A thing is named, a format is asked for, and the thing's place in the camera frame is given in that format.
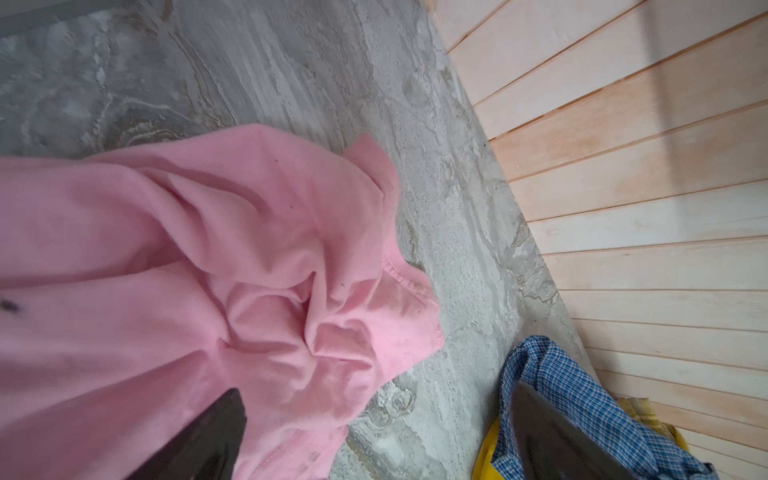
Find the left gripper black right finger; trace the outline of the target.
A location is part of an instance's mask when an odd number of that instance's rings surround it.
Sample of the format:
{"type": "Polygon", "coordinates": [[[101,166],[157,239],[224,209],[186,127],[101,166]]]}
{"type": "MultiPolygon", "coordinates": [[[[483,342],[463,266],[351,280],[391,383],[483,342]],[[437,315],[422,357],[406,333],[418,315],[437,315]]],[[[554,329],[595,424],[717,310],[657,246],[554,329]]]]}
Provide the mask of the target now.
{"type": "Polygon", "coordinates": [[[510,419],[526,479],[631,479],[632,472],[531,386],[516,384],[510,419]]]}

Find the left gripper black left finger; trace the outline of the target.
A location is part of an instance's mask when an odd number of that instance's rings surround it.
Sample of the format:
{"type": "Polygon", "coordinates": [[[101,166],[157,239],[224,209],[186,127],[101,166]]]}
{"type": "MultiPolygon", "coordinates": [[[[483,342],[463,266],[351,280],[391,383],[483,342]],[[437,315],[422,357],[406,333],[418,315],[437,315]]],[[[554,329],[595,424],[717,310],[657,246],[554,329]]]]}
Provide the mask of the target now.
{"type": "Polygon", "coordinates": [[[229,389],[128,478],[231,479],[246,424],[241,394],[229,389]]]}

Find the pink cloth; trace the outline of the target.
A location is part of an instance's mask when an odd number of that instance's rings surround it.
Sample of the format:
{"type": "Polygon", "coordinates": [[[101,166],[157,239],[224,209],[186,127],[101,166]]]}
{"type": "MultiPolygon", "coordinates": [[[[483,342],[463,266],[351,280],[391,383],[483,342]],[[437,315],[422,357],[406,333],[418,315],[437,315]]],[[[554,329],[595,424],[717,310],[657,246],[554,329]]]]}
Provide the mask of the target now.
{"type": "Polygon", "coordinates": [[[235,478],[326,478],[348,424],[444,342],[398,199],[370,135],[3,157],[2,477],[123,479],[235,389],[235,478]]]}

